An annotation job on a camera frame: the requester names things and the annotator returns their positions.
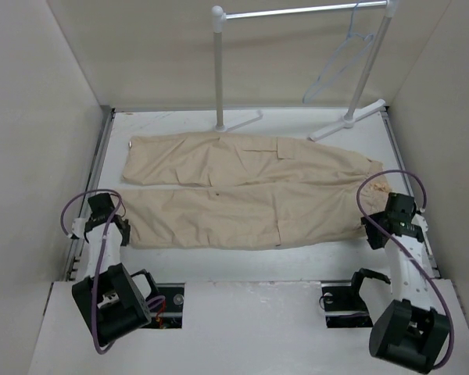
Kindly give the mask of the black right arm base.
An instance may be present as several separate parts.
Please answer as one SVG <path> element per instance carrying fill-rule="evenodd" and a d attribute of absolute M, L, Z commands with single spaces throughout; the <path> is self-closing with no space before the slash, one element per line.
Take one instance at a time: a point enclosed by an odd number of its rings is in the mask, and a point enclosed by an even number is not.
<path fill-rule="evenodd" d="M 368 308 L 350 281 L 322 283 L 318 302 L 324 310 L 327 328 L 373 327 Z"/>

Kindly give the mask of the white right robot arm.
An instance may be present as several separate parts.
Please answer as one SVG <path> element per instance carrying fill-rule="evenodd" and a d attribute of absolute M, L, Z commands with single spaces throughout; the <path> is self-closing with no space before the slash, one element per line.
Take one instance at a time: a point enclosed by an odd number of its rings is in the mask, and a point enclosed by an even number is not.
<path fill-rule="evenodd" d="M 423 228 L 414 198 L 390 193 L 385 209 L 361 219 L 367 242 L 382 249 L 388 259 L 390 276 L 369 273 L 391 287 L 386 307 L 375 312 L 369 338 L 371 356 L 422 374 L 435 369 L 435 362 L 453 332 L 451 319 L 437 312 L 431 298 L 430 277 L 423 267 L 426 252 Z"/>

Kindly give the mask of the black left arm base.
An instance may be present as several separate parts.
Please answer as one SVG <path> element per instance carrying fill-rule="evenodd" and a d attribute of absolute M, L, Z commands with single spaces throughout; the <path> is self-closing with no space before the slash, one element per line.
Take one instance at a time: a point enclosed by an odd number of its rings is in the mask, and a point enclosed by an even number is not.
<path fill-rule="evenodd" d="M 153 291 L 148 285 L 139 287 L 146 300 L 156 295 L 164 295 L 165 301 L 152 310 L 150 324 L 143 329 L 181 329 L 184 309 L 185 284 L 158 284 Z"/>

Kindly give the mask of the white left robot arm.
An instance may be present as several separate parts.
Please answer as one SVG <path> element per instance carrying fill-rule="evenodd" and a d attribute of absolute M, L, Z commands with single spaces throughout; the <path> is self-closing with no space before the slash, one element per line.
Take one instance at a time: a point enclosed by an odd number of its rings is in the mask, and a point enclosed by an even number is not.
<path fill-rule="evenodd" d="M 130 274 L 120 259 L 129 245 L 131 225 L 120 214 L 121 195 L 110 189 L 94 189 L 89 195 L 91 213 L 76 218 L 72 239 L 84 241 L 88 264 L 82 279 L 72 286 L 73 299 L 86 323 L 99 355 L 107 353 L 116 340 L 152 322 L 153 310 L 166 305 L 151 274 L 146 270 Z"/>

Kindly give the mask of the beige trousers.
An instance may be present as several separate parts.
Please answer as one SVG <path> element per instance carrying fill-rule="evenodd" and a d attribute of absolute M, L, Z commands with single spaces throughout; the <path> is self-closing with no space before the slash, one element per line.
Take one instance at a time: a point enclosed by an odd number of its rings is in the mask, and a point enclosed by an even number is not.
<path fill-rule="evenodd" d="M 390 186 L 380 162 L 291 137 L 134 136 L 120 193 L 135 248 L 294 248 L 363 236 Z"/>

